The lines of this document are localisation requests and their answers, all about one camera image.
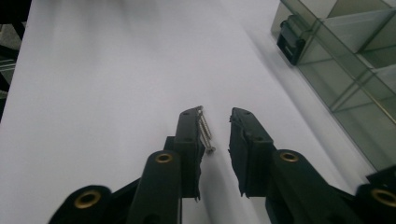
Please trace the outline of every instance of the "white surface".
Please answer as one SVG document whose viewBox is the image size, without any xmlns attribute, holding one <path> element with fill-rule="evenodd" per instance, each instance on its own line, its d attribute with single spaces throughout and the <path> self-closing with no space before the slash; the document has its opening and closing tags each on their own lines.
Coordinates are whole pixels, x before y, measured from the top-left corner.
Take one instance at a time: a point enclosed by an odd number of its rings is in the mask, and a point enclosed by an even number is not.
<svg viewBox="0 0 396 224">
<path fill-rule="evenodd" d="M 183 223 L 269 223 L 264 199 L 239 195 L 227 151 L 234 106 L 253 112 L 277 148 L 303 153 L 329 183 L 353 191 L 365 171 L 351 165 L 352 180 L 339 172 L 277 77 L 298 75 L 270 38 L 276 8 L 273 0 L 34 1 L 0 124 L 0 223 L 45 223 L 76 189 L 135 180 L 175 134 L 178 114 L 197 105 L 218 150 L 203 158 L 202 200 L 183 202 Z M 339 147 L 350 144 L 302 83 L 305 112 L 330 122 L 325 135 Z"/>
</svg>

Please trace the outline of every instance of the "metal screw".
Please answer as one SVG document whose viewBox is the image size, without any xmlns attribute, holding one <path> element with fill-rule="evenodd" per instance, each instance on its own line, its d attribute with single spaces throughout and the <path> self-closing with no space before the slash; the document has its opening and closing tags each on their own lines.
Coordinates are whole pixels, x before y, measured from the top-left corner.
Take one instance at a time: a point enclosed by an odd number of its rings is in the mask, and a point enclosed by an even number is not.
<svg viewBox="0 0 396 224">
<path fill-rule="evenodd" d="M 199 128 L 199 131 L 201 133 L 201 141 L 202 141 L 202 143 L 205 146 L 206 153 L 209 154 L 209 153 L 214 152 L 216 150 L 216 148 L 212 147 L 210 145 L 210 139 L 212 137 L 212 134 L 211 134 L 211 132 L 209 130 L 209 127 L 207 126 L 207 123 L 206 123 L 206 120 L 205 120 L 205 117 L 204 117 L 204 113 L 203 113 L 203 110 L 202 110 L 203 108 L 204 107 L 201 106 L 201 105 L 197 107 L 197 111 L 198 111 L 198 128 Z"/>
<path fill-rule="evenodd" d="M 209 130 L 209 126 L 207 125 L 205 116 L 204 116 L 204 112 L 203 112 L 203 106 L 198 106 L 198 116 L 199 116 L 199 120 L 202 122 L 203 126 L 204 126 L 204 131 L 206 133 L 206 136 L 209 139 L 212 139 L 212 133 Z"/>
<path fill-rule="evenodd" d="M 203 140 L 203 144 L 205 146 L 206 153 L 209 154 L 209 153 L 214 152 L 216 150 L 216 148 L 212 147 L 210 145 L 210 140 L 207 138 L 207 136 L 205 134 L 204 125 L 201 122 L 201 120 L 198 121 L 198 126 L 199 126 L 199 131 L 201 133 L 201 139 Z"/>
</svg>

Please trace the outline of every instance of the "black device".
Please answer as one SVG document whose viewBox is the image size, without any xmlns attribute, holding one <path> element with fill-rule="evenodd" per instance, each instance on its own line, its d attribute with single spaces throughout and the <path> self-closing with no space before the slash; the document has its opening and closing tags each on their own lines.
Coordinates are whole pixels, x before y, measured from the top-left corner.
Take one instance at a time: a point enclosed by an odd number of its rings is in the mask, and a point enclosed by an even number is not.
<svg viewBox="0 0 396 224">
<path fill-rule="evenodd" d="M 396 166 L 369 175 L 355 196 L 336 189 L 309 161 L 274 141 L 249 111 L 233 108 L 230 155 L 241 194 L 266 197 L 273 224 L 396 223 Z"/>
<path fill-rule="evenodd" d="M 79 189 L 49 223 L 181 223 L 181 199 L 200 197 L 200 163 L 205 148 L 211 148 L 201 142 L 201 116 L 201 106 L 180 114 L 176 136 L 148 157 L 141 178 L 114 193 L 103 186 Z M 233 108 L 230 122 L 230 155 L 241 195 L 266 197 L 271 223 L 396 223 L 396 166 L 369 175 L 371 184 L 353 196 L 327 184 L 302 154 L 277 150 L 251 112 Z"/>
<path fill-rule="evenodd" d="M 181 223 L 181 199 L 200 198 L 200 163 L 205 147 L 200 141 L 198 106 L 182 112 L 176 136 L 166 138 L 163 150 L 152 153 L 142 176 L 111 193 L 103 186 L 73 192 L 50 224 Z"/>
</svg>

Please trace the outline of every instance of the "brass ring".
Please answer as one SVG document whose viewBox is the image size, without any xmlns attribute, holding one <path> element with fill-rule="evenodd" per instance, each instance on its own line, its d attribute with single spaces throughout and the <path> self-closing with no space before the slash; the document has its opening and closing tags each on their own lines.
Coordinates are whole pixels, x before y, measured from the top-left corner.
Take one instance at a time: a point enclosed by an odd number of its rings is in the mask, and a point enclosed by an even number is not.
<svg viewBox="0 0 396 224">
<path fill-rule="evenodd" d="M 167 154 L 167 153 L 163 153 L 163 154 L 158 155 L 155 158 L 155 161 L 158 162 L 158 163 L 166 163 L 166 162 L 171 161 L 172 159 L 173 159 L 172 155 Z"/>
<path fill-rule="evenodd" d="M 96 189 L 87 190 L 76 198 L 75 207 L 80 209 L 89 208 L 98 203 L 101 197 L 100 192 Z"/>
<path fill-rule="evenodd" d="M 372 196 L 382 204 L 390 207 L 396 207 L 396 195 L 394 195 L 392 192 L 384 189 L 373 189 Z"/>
<path fill-rule="evenodd" d="M 284 161 L 298 161 L 299 158 L 295 154 L 291 152 L 282 152 L 280 153 L 280 158 Z"/>
</svg>

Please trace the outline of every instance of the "black plastic part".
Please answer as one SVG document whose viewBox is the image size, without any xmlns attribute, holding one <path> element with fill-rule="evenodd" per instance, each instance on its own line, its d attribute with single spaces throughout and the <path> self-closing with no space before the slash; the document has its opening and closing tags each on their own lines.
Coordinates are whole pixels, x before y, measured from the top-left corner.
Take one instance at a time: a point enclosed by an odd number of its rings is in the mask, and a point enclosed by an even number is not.
<svg viewBox="0 0 396 224">
<path fill-rule="evenodd" d="M 372 184 L 396 189 L 396 165 L 366 177 Z"/>
<path fill-rule="evenodd" d="M 273 201 L 267 198 L 265 200 L 265 209 L 267 210 L 271 224 L 294 223 L 289 208 L 282 201 Z"/>
<path fill-rule="evenodd" d="M 173 150 L 180 156 L 183 198 L 200 199 L 198 184 L 205 148 L 200 141 L 197 109 L 192 108 L 180 114 L 176 136 L 168 137 L 165 143 L 165 149 Z"/>
<path fill-rule="evenodd" d="M 356 193 L 366 223 L 396 223 L 396 190 L 378 185 L 361 185 Z"/>
<path fill-rule="evenodd" d="M 363 223 L 300 153 L 274 152 L 271 177 L 278 192 L 269 191 L 267 198 L 277 202 L 280 194 L 293 223 Z"/>
<path fill-rule="evenodd" d="M 292 65 L 296 65 L 305 46 L 305 40 L 299 38 L 287 21 L 281 23 L 279 38 L 276 43 Z"/>
<path fill-rule="evenodd" d="M 233 108 L 230 155 L 241 195 L 264 197 L 274 141 L 249 111 Z"/>
<path fill-rule="evenodd" d="M 9 84 L 0 72 L 0 91 L 9 91 Z"/>
<path fill-rule="evenodd" d="M 100 223 L 110 198 L 110 190 L 103 186 L 88 186 L 78 189 L 67 197 L 49 224 Z"/>
<path fill-rule="evenodd" d="M 0 122 L 3 117 L 4 108 L 6 107 L 7 98 L 0 99 Z"/>
<path fill-rule="evenodd" d="M 9 59 L 13 59 L 13 60 L 17 60 L 19 53 L 20 52 L 18 50 L 10 49 L 10 48 L 0 45 L 0 56 L 6 57 Z"/>
<path fill-rule="evenodd" d="M 126 222 L 139 182 L 140 178 L 111 195 L 111 201 L 103 214 L 101 224 L 123 224 Z"/>
<path fill-rule="evenodd" d="M 22 22 L 27 20 L 30 5 L 31 5 L 31 0 L 0 1 L 1 24 L 11 23 L 21 40 L 23 39 L 23 35 L 25 31 Z"/>
<path fill-rule="evenodd" d="M 127 224 L 181 223 L 180 159 L 163 150 L 148 157 Z"/>
</svg>

